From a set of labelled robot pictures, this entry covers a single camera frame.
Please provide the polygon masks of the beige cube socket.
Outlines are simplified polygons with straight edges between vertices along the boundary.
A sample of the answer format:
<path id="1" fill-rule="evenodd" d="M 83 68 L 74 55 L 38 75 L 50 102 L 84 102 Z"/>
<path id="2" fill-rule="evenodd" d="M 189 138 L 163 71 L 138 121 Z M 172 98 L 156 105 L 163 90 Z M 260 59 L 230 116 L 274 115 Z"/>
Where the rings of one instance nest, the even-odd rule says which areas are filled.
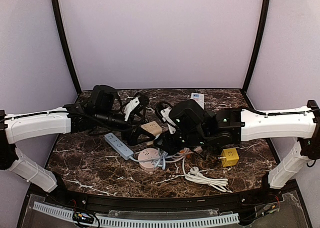
<path id="1" fill-rule="evenodd" d="M 141 125 L 141 128 L 152 134 L 154 136 L 154 139 L 158 138 L 159 135 L 163 132 L 162 128 L 156 121 L 143 124 Z"/>

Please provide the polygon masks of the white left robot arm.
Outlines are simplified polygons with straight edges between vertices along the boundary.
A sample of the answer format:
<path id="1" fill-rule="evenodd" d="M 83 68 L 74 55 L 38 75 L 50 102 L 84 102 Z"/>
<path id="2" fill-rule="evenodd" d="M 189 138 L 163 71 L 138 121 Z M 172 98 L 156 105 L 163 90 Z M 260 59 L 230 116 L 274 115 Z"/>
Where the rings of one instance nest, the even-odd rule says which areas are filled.
<path id="1" fill-rule="evenodd" d="M 15 173 L 46 193 L 64 188 L 64 182 L 52 171 L 30 159 L 19 145 L 58 134 L 72 134 L 97 127 L 110 131 L 131 132 L 145 123 L 145 113 L 88 111 L 81 104 L 64 105 L 47 111 L 26 114 L 0 112 L 0 168 Z"/>

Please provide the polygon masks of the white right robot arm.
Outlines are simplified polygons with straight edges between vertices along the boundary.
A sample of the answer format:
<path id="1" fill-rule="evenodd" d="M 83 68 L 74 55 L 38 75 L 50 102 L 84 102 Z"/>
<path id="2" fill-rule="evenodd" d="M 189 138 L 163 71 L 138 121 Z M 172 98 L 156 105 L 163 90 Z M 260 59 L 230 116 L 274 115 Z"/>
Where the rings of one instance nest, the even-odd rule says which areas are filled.
<path id="1" fill-rule="evenodd" d="M 189 99 L 168 108 L 159 102 L 155 112 L 170 130 L 160 134 L 153 144 L 169 155 L 198 146 L 221 149 L 256 139 L 296 138 L 288 155 L 267 173 L 270 189 L 281 189 L 304 165 L 320 158 L 320 109 L 314 100 L 287 110 L 238 107 L 211 112 Z"/>

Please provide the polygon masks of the yellow cube socket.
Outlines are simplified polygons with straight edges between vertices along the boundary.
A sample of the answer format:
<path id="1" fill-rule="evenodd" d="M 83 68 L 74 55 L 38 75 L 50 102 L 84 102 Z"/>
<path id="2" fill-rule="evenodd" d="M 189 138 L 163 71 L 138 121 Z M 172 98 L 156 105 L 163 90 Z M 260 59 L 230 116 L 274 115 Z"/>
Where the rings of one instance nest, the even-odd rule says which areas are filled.
<path id="1" fill-rule="evenodd" d="M 239 160 L 236 148 L 223 149 L 219 157 L 223 167 L 235 166 Z"/>

